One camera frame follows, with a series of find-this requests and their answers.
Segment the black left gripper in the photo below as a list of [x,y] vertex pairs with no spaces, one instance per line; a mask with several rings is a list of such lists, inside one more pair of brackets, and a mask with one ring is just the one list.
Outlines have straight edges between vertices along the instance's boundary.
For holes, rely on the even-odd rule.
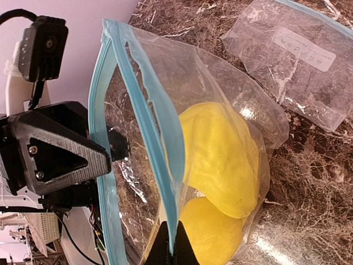
[[24,187],[46,195],[110,171],[107,150],[88,137],[80,103],[1,116],[1,178],[11,195]]

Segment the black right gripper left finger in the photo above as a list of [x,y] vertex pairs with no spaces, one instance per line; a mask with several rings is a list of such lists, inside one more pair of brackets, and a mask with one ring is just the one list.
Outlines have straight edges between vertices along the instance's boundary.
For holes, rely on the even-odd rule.
[[169,234],[167,222],[161,223],[152,248],[143,262],[144,265],[171,265],[172,255],[169,252]]

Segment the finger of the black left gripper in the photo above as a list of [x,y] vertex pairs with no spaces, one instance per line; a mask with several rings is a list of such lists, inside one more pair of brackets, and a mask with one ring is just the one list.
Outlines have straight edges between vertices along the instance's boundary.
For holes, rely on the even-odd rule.
[[114,128],[108,128],[108,140],[113,162],[123,160],[129,156],[129,142],[120,132]]

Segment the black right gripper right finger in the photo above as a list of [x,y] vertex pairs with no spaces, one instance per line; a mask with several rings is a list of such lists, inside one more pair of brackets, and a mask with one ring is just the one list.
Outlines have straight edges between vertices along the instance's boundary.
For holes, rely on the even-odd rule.
[[199,265],[186,234],[184,225],[181,221],[178,223],[176,237],[174,242],[174,252],[172,255],[173,265]]

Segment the yellow toy lemon front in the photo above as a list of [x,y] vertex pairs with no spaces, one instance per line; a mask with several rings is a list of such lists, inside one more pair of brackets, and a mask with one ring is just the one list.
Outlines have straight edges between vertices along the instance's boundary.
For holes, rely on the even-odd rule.
[[227,264],[240,246],[246,220],[223,214],[205,197],[190,200],[180,216],[199,264]]

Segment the yellow toy lemon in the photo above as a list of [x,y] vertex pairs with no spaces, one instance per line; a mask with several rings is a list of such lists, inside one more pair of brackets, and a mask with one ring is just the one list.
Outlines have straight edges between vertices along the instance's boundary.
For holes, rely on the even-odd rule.
[[246,220],[223,214],[205,197],[190,200],[180,216],[199,264],[227,264],[240,246]]
[[179,108],[178,118],[185,152],[182,183],[225,216],[249,217],[259,200],[261,148],[248,123],[220,102]]

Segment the large clear zip bag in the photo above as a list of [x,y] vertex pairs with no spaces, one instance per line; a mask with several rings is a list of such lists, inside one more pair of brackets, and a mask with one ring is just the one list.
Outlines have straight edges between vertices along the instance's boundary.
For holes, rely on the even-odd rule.
[[98,179],[105,248],[110,264],[143,264],[162,222],[169,252],[186,204],[205,197],[182,183],[183,132],[178,110],[199,102],[231,107],[261,148],[258,205],[227,264],[250,244],[270,186],[272,151],[288,138],[284,111],[242,71],[197,47],[114,20],[103,20],[101,48],[89,92],[89,132],[107,147],[108,128],[129,142],[129,156],[112,161]]

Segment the yellow toy lemon back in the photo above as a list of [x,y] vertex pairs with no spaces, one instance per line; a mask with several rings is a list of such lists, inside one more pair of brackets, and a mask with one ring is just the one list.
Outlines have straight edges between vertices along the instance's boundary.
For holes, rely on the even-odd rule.
[[249,217],[259,200],[261,148],[248,123],[220,102],[179,108],[178,118],[185,152],[182,183],[225,216]]

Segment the small clear zip bag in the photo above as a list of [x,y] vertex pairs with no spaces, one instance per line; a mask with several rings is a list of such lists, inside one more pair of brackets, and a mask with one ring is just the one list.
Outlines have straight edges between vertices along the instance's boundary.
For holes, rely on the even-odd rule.
[[352,31],[294,1],[253,1],[222,41],[288,109],[335,131],[352,111]]

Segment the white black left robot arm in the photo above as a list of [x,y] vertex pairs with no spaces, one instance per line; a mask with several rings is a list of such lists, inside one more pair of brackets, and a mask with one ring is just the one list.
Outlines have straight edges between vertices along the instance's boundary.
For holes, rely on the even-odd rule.
[[1,117],[1,209],[65,212],[99,205],[96,178],[128,155],[127,138],[108,128],[106,148],[88,135],[87,109],[78,102],[51,104],[48,92],[26,110],[31,84],[10,71]]

